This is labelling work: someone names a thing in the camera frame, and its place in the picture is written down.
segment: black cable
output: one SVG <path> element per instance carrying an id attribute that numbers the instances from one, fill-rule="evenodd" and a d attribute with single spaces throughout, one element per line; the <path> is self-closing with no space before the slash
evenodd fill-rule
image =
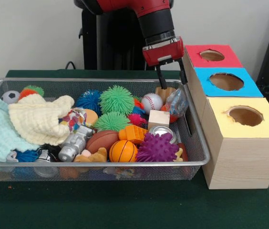
<path id="1" fill-rule="evenodd" d="M 75 64 L 74 64 L 72 61 L 69 61 L 69 62 L 67 63 L 65 69 L 68 69 L 70 64 L 72 65 L 73 69 L 76 69 Z"/>

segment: baseball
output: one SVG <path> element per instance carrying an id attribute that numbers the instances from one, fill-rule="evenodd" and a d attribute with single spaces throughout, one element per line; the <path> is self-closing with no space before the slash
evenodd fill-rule
<path id="1" fill-rule="evenodd" d="M 160 111 L 161 107 L 163 106 L 163 101 L 161 97 L 154 93 L 144 95 L 141 103 L 143 103 L 144 110 L 148 115 L 150 110 Z"/>

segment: blue box top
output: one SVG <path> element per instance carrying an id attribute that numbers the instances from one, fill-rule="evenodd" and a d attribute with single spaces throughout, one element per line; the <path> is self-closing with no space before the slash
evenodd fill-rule
<path id="1" fill-rule="evenodd" d="M 244 68 L 195 68 L 209 97 L 263 97 Z"/>

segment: green table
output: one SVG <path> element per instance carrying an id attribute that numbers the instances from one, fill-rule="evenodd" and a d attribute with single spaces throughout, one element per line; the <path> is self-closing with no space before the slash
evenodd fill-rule
<path id="1" fill-rule="evenodd" d="M 8 77 L 156 78 L 152 72 L 10 71 Z M 178 77 L 167 72 L 165 78 Z M 192 181 L 0 182 L 0 228 L 269 229 L 269 189 L 208 190 Z"/>

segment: wire mesh basket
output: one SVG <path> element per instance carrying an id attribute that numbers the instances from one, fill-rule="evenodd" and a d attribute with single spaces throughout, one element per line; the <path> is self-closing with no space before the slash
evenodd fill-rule
<path id="1" fill-rule="evenodd" d="M 0 97 L 7 91 L 21 91 L 27 85 L 42 87 L 46 101 L 62 95 L 76 100 L 88 89 L 105 91 L 120 85 L 133 95 L 143 97 L 159 87 L 158 80 L 121 79 L 0 79 Z M 209 161 L 209 150 L 187 85 L 167 80 L 167 86 L 185 92 L 189 107 L 184 117 L 170 125 L 177 142 L 184 143 L 188 162 L 143 163 L 0 163 L 0 181 L 62 181 L 62 180 L 191 180 L 202 165 Z"/>

